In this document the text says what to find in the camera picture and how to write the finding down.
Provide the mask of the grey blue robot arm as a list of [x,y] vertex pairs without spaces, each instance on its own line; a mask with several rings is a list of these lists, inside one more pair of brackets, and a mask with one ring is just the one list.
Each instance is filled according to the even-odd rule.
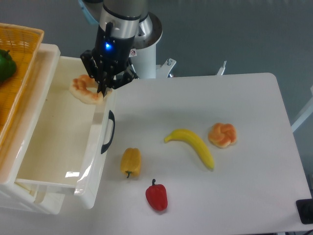
[[147,15],[145,0],[82,0],[86,14],[98,22],[95,46],[80,55],[85,69],[98,85],[97,92],[118,89],[137,78],[130,52]]

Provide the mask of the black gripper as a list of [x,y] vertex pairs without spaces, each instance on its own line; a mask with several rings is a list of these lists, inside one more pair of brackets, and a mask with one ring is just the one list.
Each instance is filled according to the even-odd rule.
[[108,88],[118,89],[139,78],[134,65],[127,66],[134,36],[118,38],[113,33],[112,22],[107,23],[105,29],[99,27],[94,49],[80,55],[89,77],[98,85],[97,93],[101,92],[103,97]]

